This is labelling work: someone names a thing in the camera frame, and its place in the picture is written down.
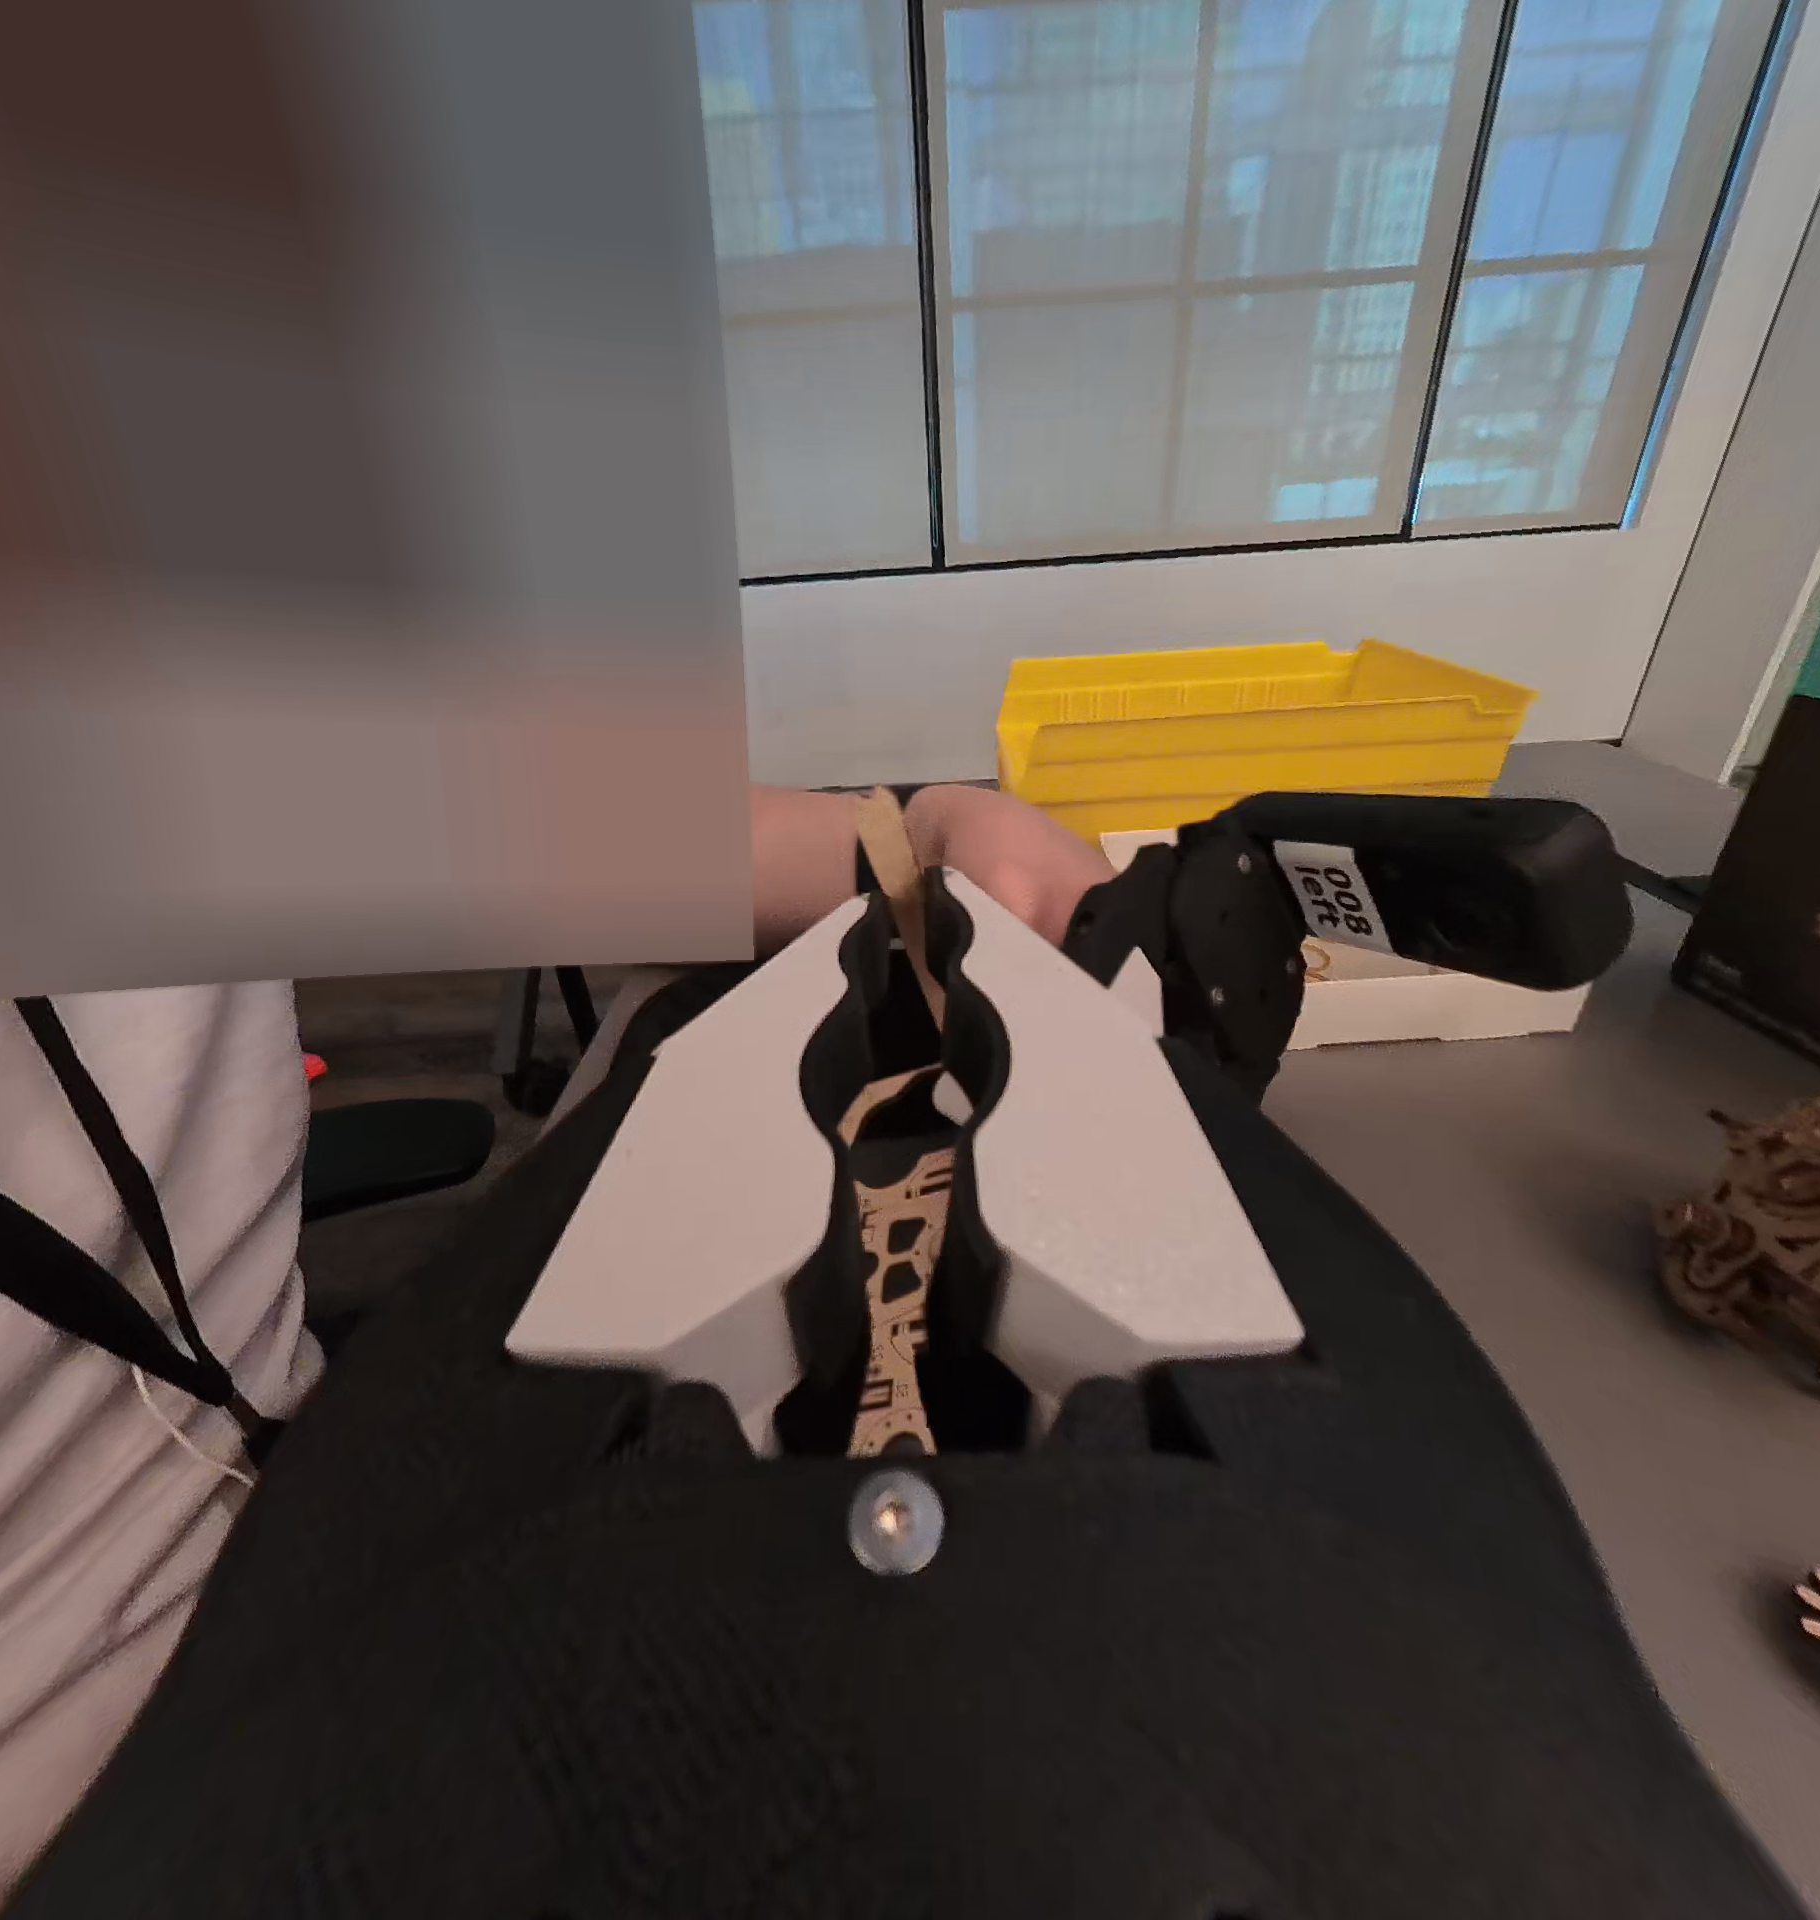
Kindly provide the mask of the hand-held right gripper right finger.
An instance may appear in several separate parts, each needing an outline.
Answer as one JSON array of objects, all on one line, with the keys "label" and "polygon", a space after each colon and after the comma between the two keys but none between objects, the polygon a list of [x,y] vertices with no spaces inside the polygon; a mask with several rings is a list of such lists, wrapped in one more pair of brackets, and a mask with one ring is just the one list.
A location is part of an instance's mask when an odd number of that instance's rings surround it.
[{"label": "hand-held right gripper right finger", "polygon": [[991,1356],[1027,1391],[1293,1354],[1301,1318],[1170,1070],[1142,943],[1100,979],[967,876],[924,887],[946,1071],[970,1104],[930,1354]]}]

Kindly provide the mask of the teal object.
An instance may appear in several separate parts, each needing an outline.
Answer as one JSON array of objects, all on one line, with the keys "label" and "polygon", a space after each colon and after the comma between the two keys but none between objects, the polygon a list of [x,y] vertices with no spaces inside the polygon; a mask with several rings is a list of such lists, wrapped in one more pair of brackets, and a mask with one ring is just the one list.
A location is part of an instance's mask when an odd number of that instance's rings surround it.
[{"label": "teal object", "polygon": [[320,1223],[450,1191],[490,1160],[495,1118],[464,1098],[388,1098],[312,1114],[301,1219]]}]

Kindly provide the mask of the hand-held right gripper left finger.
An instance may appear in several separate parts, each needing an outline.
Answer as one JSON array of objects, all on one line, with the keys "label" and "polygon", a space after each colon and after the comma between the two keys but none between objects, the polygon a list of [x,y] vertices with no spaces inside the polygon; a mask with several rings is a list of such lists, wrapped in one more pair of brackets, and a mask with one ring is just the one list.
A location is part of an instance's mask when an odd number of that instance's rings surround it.
[{"label": "hand-held right gripper left finger", "polygon": [[505,1350],[645,1370],[777,1404],[800,1377],[781,1294],[822,1245],[832,1148],[800,1053],[846,991],[846,899],[665,1040]]}]

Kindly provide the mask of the laser-cut wooden parts sheet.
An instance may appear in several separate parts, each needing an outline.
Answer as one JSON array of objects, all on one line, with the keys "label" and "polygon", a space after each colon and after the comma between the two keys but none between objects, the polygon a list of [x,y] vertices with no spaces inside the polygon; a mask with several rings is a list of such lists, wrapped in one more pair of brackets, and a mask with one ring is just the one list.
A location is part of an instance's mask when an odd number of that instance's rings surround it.
[{"label": "laser-cut wooden parts sheet", "polygon": [[[886,904],[898,942],[937,1030],[946,1028],[946,990],[926,958],[923,864],[901,803],[877,786],[855,799],[858,849],[869,861],[874,894]],[[954,1151],[936,1148],[911,1170],[878,1186],[852,1184],[869,1317],[869,1354],[849,1429],[849,1460],[930,1457],[937,1451],[919,1361],[926,1344],[926,1294],[943,1250]]]}]

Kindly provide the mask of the black model kit box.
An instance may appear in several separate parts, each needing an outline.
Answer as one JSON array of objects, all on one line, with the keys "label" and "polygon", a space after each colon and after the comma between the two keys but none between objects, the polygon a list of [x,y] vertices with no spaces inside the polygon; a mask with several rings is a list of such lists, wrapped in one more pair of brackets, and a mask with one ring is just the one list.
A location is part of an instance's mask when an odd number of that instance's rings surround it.
[{"label": "black model kit box", "polygon": [[1820,1070],[1820,620],[1672,982]]}]

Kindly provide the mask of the person's left hand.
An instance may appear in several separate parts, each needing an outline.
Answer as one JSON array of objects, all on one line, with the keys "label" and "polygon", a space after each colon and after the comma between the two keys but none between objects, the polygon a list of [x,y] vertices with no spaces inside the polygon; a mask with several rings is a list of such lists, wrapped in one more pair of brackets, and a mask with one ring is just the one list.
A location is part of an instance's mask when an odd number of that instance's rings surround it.
[{"label": "person's left hand", "polygon": [[901,818],[923,868],[967,876],[1052,947],[1083,898],[1115,876],[1099,847],[997,788],[923,786]]}]

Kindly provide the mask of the partly built wooden model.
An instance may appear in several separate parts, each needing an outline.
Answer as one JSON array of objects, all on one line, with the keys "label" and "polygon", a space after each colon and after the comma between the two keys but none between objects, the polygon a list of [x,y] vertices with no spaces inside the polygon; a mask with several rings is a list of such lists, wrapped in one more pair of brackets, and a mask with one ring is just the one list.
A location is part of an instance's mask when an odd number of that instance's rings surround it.
[{"label": "partly built wooden model", "polygon": [[1669,1305],[1764,1356],[1791,1356],[1820,1385],[1820,1096],[1722,1132],[1713,1179],[1655,1214]]}]

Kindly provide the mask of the black sign stand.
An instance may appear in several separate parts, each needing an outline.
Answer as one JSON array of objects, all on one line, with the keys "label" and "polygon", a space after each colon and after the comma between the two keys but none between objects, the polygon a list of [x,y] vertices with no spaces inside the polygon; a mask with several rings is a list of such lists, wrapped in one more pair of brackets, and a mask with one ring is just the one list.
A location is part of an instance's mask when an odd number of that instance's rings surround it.
[{"label": "black sign stand", "polygon": [[505,1103],[535,1120],[551,1118],[574,1074],[536,1053],[539,1002],[548,978],[556,979],[581,1058],[601,1028],[583,966],[527,968],[505,978],[490,1045],[490,1074],[499,1079]]}]

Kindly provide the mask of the large paned window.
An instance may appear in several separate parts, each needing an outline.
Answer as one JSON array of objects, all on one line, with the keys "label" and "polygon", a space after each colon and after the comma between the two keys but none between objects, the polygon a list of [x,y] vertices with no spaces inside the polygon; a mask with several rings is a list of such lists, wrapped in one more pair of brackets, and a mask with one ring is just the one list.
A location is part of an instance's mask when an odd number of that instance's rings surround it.
[{"label": "large paned window", "polygon": [[741,574],[1622,524],[1793,12],[694,4]]}]

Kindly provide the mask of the yellow plastic bin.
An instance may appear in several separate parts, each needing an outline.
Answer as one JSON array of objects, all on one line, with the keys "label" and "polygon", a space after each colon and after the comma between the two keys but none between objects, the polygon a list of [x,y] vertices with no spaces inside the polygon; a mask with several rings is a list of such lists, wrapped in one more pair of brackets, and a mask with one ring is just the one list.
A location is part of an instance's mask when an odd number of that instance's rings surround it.
[{"label": "yellow plastic bin", "polygon": [[1380,640],[1019,658],[996,777],[1088,843],[1267,793],[1481,799],[1534,700]]}]

